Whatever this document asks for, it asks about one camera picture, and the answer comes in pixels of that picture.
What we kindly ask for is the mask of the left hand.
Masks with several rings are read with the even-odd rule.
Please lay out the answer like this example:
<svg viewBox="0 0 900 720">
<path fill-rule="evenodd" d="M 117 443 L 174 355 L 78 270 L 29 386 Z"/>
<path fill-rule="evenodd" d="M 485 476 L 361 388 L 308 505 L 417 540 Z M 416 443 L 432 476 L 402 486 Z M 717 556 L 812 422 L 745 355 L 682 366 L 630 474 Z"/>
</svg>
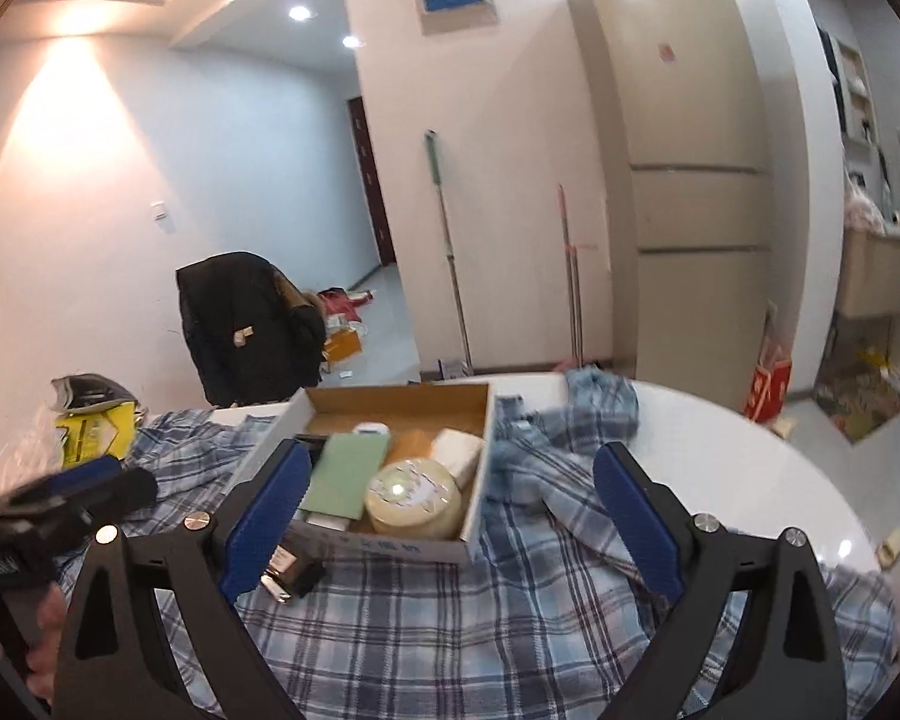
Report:
<svg viewBox="0 0 900 720">
<path fill-rule="evenodd" d="M 56 667 L 59 644 L 66 626 L 68 601 L 57 583 L 50 583 L 37 606 L 37 626 L 40 640 L 30 647 L 25 657 L 30 673 L 25 678 L 27 689 L 48 704 L 55 702 Z"/>
</svg>

